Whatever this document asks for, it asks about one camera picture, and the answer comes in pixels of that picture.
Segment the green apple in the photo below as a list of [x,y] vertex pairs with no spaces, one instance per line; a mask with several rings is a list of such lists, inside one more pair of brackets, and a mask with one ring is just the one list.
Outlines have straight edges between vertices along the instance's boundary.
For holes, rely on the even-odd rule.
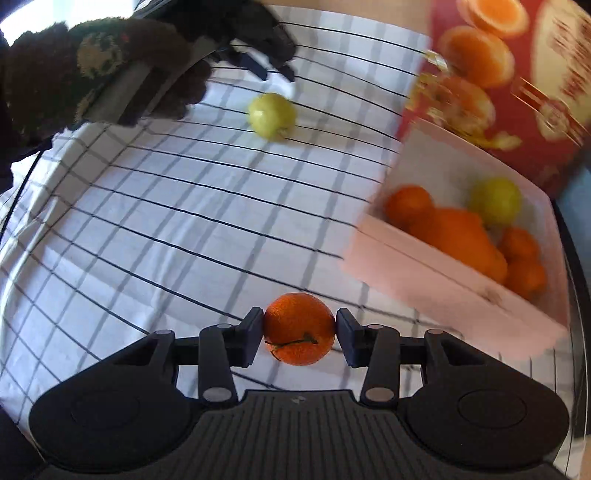
[[471,189],[469,210],[478,214],[488,228],[511,225],[522,208],[522,193],[510,180],[493,177],[479,181]]
[[283,141],[294,129],[297,110],[283,95],[266,93],[249,104],[249,124],[259,137],[269,141]]

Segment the tangerine with stem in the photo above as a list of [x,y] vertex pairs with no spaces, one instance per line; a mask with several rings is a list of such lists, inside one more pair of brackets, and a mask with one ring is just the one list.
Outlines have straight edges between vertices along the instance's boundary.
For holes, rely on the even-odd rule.
[[263,340],[270,355],[292,366],[313,365],[335,343],[335,316],[308,293],[281,295],[263,314]]

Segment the large orange fruit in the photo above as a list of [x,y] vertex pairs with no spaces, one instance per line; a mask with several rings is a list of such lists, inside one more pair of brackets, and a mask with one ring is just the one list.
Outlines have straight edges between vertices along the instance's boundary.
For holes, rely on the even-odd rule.
[[407,232],[482,274],[494,246],[481,218],[464,209],[434,208],[414,221]]

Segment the small tangerine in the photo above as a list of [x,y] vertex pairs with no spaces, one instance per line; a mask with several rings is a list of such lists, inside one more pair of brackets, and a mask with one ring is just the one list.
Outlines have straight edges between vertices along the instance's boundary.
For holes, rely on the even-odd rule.
[[495,247],[487,254],[484,274],[500,285],[504,285],[508,275],[508,263],[505,256]]
[[497,248],[508,263],[540,258],[540,247],[537,240],[527,230],[519,227],[505,228],[497,243]]
[[405,185],[386,199],[383,212],[391,225],[406,230],[421,215],[435,208],[431,194],[419,185]]
[[538,260],[516,259],[508,265],[504,286],[525,300],[532,302],[546,290],[546,270]]

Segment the white black grid tablecloth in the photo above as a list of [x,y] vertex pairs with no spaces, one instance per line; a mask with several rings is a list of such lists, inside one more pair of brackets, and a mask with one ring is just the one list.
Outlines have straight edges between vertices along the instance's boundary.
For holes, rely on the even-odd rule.
[[[552,448],[508,479],[568,479],[571,346],[523,361],[346,273],[356,222],[401,164],[394,136],[424,34],[338,13],[279,7],[301,42],[294,137],[267,144],[245,110],[283,90],[222,66],[179,122],[87,126],[16,170],[1,251],[1,403],[40,479],[482,479],[417,444],[405,415],[426,396],[439,346],[468,356],[496,418],[549,423]],[[252,307],[308,293],[334,316],[401,335],[400,398],[366,407],[366,368],[335,333],[308,366],[270,355],[232,367],[239,402],[198,398],[198,338]]]

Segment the glass panel computer case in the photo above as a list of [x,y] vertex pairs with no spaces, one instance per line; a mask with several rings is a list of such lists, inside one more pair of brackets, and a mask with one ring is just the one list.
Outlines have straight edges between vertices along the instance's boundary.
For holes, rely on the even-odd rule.
[[573,435],[590,435],[590,169],[582,168],[552,203],[567,268],[574,367]]

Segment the red quail egg snack bag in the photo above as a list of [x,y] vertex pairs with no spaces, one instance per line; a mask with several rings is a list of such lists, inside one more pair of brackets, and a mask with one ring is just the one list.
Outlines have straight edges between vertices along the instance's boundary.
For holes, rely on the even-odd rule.
[[398,136],[430,121],[556,197],[590,141],[587,1],[435,1]]

